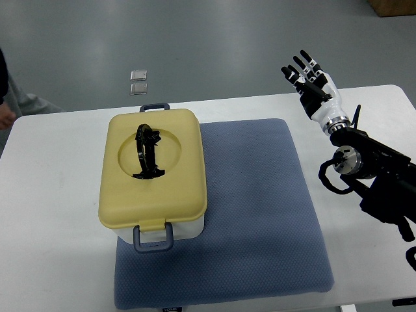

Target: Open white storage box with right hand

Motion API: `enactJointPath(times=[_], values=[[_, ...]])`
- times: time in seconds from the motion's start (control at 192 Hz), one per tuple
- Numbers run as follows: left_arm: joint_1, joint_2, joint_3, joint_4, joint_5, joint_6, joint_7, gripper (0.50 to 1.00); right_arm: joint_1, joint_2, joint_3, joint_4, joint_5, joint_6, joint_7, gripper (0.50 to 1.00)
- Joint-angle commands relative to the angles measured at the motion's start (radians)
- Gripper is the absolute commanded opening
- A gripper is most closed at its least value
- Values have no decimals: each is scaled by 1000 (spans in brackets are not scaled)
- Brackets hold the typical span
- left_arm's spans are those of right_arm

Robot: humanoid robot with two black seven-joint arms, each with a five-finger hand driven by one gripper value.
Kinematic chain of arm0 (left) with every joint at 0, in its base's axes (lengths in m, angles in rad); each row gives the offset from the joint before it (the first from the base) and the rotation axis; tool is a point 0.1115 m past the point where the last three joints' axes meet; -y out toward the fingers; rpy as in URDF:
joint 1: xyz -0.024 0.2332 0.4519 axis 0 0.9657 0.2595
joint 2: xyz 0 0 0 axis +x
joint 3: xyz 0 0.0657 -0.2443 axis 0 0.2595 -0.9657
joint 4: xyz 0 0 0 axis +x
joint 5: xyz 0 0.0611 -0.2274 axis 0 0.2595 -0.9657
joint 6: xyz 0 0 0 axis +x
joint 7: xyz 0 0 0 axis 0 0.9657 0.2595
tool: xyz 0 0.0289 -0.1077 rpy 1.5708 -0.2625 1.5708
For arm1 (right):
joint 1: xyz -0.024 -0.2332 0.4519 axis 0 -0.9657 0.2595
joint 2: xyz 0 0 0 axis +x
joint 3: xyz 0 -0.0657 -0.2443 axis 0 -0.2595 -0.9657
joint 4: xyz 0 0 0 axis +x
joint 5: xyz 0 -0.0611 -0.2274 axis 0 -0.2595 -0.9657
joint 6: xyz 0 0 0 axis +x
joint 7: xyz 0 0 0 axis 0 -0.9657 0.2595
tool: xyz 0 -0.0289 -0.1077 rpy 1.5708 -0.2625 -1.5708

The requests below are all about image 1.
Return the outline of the person's bare hand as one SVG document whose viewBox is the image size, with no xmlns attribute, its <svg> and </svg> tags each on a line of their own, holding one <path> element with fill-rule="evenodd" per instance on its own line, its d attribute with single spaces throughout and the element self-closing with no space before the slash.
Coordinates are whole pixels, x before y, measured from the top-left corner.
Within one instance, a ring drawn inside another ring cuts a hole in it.
<svg viewBox="0 0 416 312">
<path fill-rule="evenodd" d="M 16 114 L 6 102 L 0 104 L 0 130 L 10 129 L 16 121 Z"/>
</svg>

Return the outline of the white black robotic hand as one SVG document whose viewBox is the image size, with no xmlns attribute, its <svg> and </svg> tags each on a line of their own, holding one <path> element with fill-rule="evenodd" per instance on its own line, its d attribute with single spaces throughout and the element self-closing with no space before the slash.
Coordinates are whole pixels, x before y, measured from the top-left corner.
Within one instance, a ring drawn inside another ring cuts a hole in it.
<svg viewBox="0 0 416 312">
<path fill-rule="evenodd" d="M 299 70 L 288 65 L 281 71 L 300 96 L 300 103 L 307 117 L 317 122 L 322 132 L 330 136 L 338 129 L 349 127 L 350 119 L 342 109 L 341 95 L 328 73 L 306 51 L 293 60 Z"/>
</svg>

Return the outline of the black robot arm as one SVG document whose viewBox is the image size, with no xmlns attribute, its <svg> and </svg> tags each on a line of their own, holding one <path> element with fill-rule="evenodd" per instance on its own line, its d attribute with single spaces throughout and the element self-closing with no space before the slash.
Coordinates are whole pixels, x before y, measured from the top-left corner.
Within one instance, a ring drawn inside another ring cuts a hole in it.
<svg viewBox="0 0 416 312">
<path fill-rule="evenodd" d="M 409 222 L 415 222 L 415 164 L 411 159 L 358 129 L 357 106 L 349 127 L 330 134 L 337 147 L 321 164 L 318 178 L 330 191 L 361 197 L 361 210 L 373 218 L 397 226 L 402 239 L 415 240 Z"/>
</svg>

